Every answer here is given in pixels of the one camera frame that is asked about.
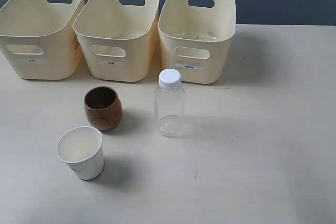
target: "plastic bottle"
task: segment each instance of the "plastic bottle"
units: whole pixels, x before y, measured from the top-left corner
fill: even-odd
[[[165,69],[159,75],[154,117],[155,127],[162,135],[174,136],[183,129],[184,89],[181,74],[175,69]]]

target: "cream plastic bin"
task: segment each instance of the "cream plastic bin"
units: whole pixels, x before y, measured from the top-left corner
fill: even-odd
[[[24,79],[72,75],[82,52],[72,23],[83,0],[9,0],[0,9],[0,49]]]
[[[215,82],[235,25],[235,0],[166,0],[159,20],[163,68],[177,69],[183,81]]]
[[[134,82],[147,75],[158,7],[159,0],[89,0],[73,28],[93,76]]]

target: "white table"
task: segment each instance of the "white table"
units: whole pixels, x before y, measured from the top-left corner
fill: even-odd
[[[221,79],[184,83],[180,137],[153,128],[156,52],[138,83],[20,79],[0,57],[0,223],[336,223],[336,28],[237,25]],[[105,168],[81,181],[56,156],[89,125],[83,98],[115,88]]]

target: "table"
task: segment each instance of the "table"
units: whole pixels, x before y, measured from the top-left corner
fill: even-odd
[[[1,223],[336,223],[336,28],[237,25],[221,79],[184,83],[186,128],[154,130],[157,50],[137,83],[19,78],[0,57]],[[89,125],[87,91],[124,108],[103,134],[105,168],[79,180],[56,156]]]

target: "cup rim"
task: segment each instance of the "cup rim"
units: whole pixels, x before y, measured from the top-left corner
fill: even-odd
[[[108,89],[112,90],[112,91],[116,94],[116,95],[115,95],[115,100],[114,100],[109,106],[107,106],[107,107],[104,107],[104,108],[102,108],[102,109],[94,109],[94,108],[90,107],[89,105],[87,105],[87,103],[86,103],[86,97],[87,97],[88,94],[89,94],[90,92],[92,92],[93,90],[95,90],[95,89],[100,89],[100,88],[108,88]],[[113,88],[111,88],[111,87],[108,87],[108,86],[98,86],[98,87],[95,87],[95,88],[93,88],[93,89],[90,89],[90,90],[85,94],[85,96],[84,96],[84,105],[85,105],[85,107],[87,107],[89,110],[97,110],[97,111],[99,111],[99,110],[106,110],[106,109],[108,109],[109,107],[113,106],[113,105],[116,103],[116,100],[117,100],[117,99],[118,99],[118,94],[117,94],[117,92],[116,92],[115,89],[113,89]]]
[[[63,158],[61,158],[61,157],[59,156],[59,154],[58,154],[58,146],[59,146],[59,143],[62,141],[62,139],[63,139],[68,133],[70,133],[71,131],[75,131],[75,130],[77,130],[77,129],[80,129],[80,128],[91,128],[91,129],[94,129],[95,131],[97,131],[97,132],[99,133],[99,135],[100,135],[100,144],[99,144],[99,147],[98,147],[97,150],[96,150],[91,156],[89,156],[89,157],[86,157],[86,158],[81,159],[81,160],[76,161],[76,162],[68,162],[68,161],[64,160]],[[73,129],[71,129],[71,130],[69,130],[69,131],[67,131],[66,133],[63,134],[63,136],[58,140],[58,143],[57,143],[57,146],[56,146],[56,154],[57,154],[58,158],[59,158],[62,162],[66,163],[66,164],[78,164],[78,163],[84,162],[84,161],[86,161],[86,160],[89,160],[90,158],[92,158],[93,156],[95,156],[95,155],[97,154],[97,152],[99,151],[99,149],[101,148],[102,143],[103,143],[103,135],[101,134],[101,132],[100,132],[97,128],[95,128],[95,127],[91,127],[91,126],[80,126],[80,127],[73,128]]]

